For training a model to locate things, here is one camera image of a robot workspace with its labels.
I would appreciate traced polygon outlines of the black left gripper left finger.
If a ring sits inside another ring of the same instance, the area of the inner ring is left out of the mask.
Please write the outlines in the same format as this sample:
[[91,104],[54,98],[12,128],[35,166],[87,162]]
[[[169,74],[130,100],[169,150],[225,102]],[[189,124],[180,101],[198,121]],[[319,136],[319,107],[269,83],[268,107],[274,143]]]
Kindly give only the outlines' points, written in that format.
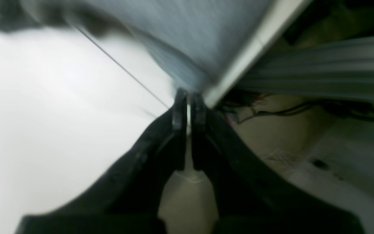
[[52,212],[24,216],[16,234],[166,234],[165,184],[185,167],[187,92],[86,191]]

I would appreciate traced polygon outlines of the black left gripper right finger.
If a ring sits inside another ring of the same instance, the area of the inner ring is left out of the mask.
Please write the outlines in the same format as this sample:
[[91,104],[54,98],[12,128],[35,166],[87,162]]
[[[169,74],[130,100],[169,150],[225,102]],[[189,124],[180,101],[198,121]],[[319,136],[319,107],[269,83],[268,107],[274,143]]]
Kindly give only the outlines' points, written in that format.
[[363,234],[352,213],[292,185],[263,163],[199,94],[191,103],[192,158],[212,183],[214,234]]

